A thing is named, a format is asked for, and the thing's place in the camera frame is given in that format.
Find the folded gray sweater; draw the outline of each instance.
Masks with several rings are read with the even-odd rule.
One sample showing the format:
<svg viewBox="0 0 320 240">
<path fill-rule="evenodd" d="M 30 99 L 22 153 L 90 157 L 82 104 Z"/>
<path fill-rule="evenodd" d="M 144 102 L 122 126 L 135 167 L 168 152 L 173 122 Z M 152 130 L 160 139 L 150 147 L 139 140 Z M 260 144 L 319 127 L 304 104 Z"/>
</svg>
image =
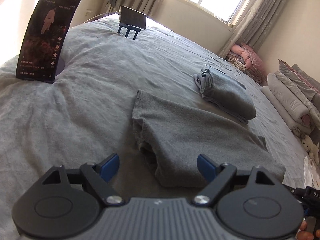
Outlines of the folded gray sweater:
<svg viewBox="0 0 320 240">
<path fill-rule="evenodd" d="M 241 170 L 262 165 L 279 181 L 284 178 L 285 168 L 268 153 L 265 138 L 227 118 L 141 90 L 132 118 L 139 150 L 164 187 L 204 187 L 199 154 Z"/>
<path fill-rule="evenodd" d="M 256 117 L 256 109 L 245 86 L 222 71 L 207 66 L 194 75 L 202 98 L 218 108 L 248 124 Z"/>
</svg>

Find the bed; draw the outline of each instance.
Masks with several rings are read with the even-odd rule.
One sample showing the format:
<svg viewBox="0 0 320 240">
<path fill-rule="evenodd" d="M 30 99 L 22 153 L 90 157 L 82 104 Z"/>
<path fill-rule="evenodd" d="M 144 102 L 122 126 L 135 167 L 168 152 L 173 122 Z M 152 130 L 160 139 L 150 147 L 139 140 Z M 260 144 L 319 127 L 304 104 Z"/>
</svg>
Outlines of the bed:
<svg viewBox="0 0 320 240">
<path fill-rule="evenodd" d="M 148 19 L 136 40 L 116 33 L 117 15 L 68 31 L 64 71 L 54 84 L 15 78 L 17 57 L 0 68 L 0 239 L 15 239 L 11 208 L 53 165 L 77 168 L 116 152 L 112 180 L 124 198 L 192 196 L 199 189 L 163 188 L 148 170 L 132 132 L 138 89 L 219 114 L 266 138 L 270 155 L 286 167 L 284 184 L 304 186 L 307 153 L 260 86 L 212 52 Z M 193 75 L 205 65 L 245 84 L 257 116 L 248 126 L 205 102 Z"/>
</svg>

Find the white plush toy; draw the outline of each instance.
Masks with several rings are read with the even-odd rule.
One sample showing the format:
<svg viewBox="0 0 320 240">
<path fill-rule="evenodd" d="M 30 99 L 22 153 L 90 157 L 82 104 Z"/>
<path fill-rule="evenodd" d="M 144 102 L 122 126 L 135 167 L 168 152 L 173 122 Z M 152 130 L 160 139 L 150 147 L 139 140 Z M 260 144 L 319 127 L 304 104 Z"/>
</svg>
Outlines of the white plush toy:
<svg viewBox="0 0 320 240">
<path fill-rule="evenodd" d="M 302 140 L 301 143 L 304 147 L 304 149 L 309 154 L 310 158 L 313 159 L 316 163 L 316 165 L 319 165 L 319 143 L 318 145 L 315 145 L 311 138 L 306 135 Z"/>
</svg>

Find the phone screen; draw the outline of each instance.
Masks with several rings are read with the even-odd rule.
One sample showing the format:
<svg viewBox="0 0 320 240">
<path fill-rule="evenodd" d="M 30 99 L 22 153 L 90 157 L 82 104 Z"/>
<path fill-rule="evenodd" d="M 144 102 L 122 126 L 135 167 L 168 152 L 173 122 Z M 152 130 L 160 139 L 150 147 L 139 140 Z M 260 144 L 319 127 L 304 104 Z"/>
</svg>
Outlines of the phone screen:
<svg viewBox="0 0 320 240">
<path fill-rule="evenodd" d="M 80 0 L 39 0 L 20 50 L 16 77 L 53 83 L 61 48 Z"/>
<path fill-rule="evenodd" d="M 120 22 L 146 29 L 146 15 L 126 6 L 120 6 Z"/>
</svg>

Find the wall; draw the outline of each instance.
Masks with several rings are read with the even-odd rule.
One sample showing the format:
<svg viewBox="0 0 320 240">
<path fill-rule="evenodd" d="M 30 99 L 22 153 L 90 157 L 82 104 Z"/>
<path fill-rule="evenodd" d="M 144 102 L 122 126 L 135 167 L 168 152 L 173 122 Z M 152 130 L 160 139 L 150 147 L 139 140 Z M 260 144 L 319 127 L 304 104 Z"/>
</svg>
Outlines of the wall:
<svg viewBox="0 0 320 240">
<path fill-rule="evenodd" d="M 161 0 L 153 19 L 216 54 L 232 34 L 232 28 L 188 0 Z"/>
<path fill-rule="evenodd" d="M 0 65 L 19 54 L 30 16 L 38 0 L 0 0 Z M 71 26 L 75 26 L 100 13 L 103 0 L 81 0 Z M 85 16 L 86 10 L 93 13 Z"/>
<path fill-rule="evenodd" d="M 278 59 L 297 64 L 320 81 L 320 0 L 289 0 L 258 51 L 268 72 L 279 70 Z"/>
</svg>

